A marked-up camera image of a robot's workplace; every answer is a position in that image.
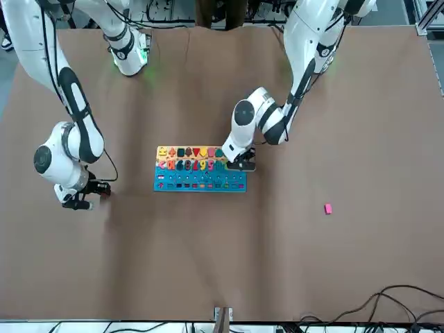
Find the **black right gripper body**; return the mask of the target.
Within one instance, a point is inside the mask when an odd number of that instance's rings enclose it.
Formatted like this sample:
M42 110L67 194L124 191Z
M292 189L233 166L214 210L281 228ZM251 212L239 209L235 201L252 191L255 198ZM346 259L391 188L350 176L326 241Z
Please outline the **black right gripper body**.
M98 178L92 173L88 173L88 179L85 187L80 191L82 199L84 200L88 194L100 194L100 182Z

